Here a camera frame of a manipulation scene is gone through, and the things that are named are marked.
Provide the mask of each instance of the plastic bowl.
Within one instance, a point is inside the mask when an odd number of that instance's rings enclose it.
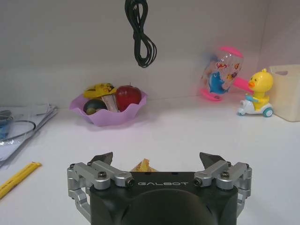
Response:
[[[136,113],[146,104],[147,94],[142,92],[142,99],[139,104],[130,104],[126,110],[122,112],[111,112],[106,109],[100,109],[98,112],[87,115],[83,111],[84,104],[89,100],[83,95],[75,98],[71,104],[69,109],[75,112],[76,114],[83,117],[87,122],[93,123],[94,125],[100,126],[108,126],[108,125],[119,125],[125,123],[131,119],[133,119]]]

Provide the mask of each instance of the wire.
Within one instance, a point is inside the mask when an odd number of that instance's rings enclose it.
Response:
[[[22,134],[20,134],[20,135],[16,135],[16,136],[13,136],[13,137],[0,139],[0,142],[8,142],[8,141],[11,141],[11,140],[16,139],[16,138],[18,138],[18,137],[21,137],[21,136],[23,136],[23,135],[27,135],[27,134],[29,134],[30,132],[34,131],[34,130],[36,129],[36,127],[37,127],[36,124],[35,124],[34,122],[30,121],[30,120],[16,120],[16,121],[14,121],[14,123],[19,123],[19,122],[31,123],[31,124],[33,125],[33,127],[32,127],[31,130],[26,131],[26,132],[24,132],[24,133],[22,133]]]
[[[126,0],[125,12],[128,21],[133,29],[133,39],[135,41],[135,60],[140,67],[146,68],[156,58],[157,48],[150,38],[144,34],[144,24],[148,14],[148,4],[146,0]],[[141,42],[144,43],[147,51],[146,57],[141,56]]]

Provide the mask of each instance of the white toy scooter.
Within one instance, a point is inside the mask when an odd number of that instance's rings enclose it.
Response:
[[[238,109],[238,115],[245,114],[263,114],[264,117],[271,117],[274,113],[273,107],[270,103],[264,105],[260,110],[255,110],[253,102],[256,100],[252,96],[246,95],[245,100],[241,100],[241,107]]]

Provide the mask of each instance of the toy wheel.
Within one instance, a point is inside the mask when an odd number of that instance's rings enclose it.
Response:
[[[244,116],[244,115],[245,115],[244,112],[238,112],[237,114],[238,114],[239,116]]]
[[[269,108],[266,108],[264,111],[263,111],[263,116],[264,117],[271,117],[273,115],[274,111],[271,107]]]

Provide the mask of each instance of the duck toy on scooter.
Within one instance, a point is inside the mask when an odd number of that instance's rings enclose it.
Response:
[[[270,97],[265,93],[273,86],[273,76],[267,69],[254,74],[248,82],[248,87],[253,91],[253,95],[246,94],[242,100],[238,115],[263,114],[264,117],[271,117],[274,113],[273,106],[269,103]]]

